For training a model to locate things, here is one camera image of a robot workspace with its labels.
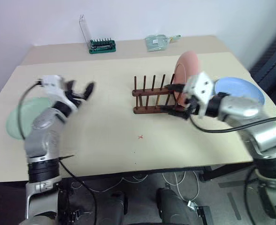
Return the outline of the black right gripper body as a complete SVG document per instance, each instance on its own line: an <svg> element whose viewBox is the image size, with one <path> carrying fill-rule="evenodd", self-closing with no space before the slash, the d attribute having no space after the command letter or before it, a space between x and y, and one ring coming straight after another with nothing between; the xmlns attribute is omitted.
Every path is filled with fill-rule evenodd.
<svg viewBox="0 0 276 225"><path fill-rule="evenodd" d="M198 107L198 99L194 95L189 97L187 93L183 93L182 97L184 107L182 115L192 115Z"/></svg>

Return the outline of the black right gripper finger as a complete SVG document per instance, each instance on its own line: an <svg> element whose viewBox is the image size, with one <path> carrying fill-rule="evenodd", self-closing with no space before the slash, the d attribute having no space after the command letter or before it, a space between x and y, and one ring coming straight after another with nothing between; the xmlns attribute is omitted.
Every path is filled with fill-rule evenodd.
<svg viewBox="0 0 276 225"><path fill-rule="evenodd" d="M164 88L168 89L169 91L175 92L183 92L185 84L168 84L165 85Z"/></svg>
<svg viewBox="0 0 276 225"><path fill-rule="evenodd" d="M182 106L162 105L160 106L161 113L168 113L169 115L176 116L182 119L189 119L191 116L191 110L189 108L183 108Z"/></svg>

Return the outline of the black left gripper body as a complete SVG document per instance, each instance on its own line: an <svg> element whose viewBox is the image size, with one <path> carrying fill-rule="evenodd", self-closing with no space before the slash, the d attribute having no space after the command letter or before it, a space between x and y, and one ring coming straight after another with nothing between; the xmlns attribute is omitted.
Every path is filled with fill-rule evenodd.
<svg viewBox="0 0 276 225"><path fill-rule="evenodd" d="M84 99L82 99L83 94L78 94L78 93L75 93L74 91L67 91L67 89L65 90L65 96L74 105L81 105L82 100L84 100Z"/></svg>

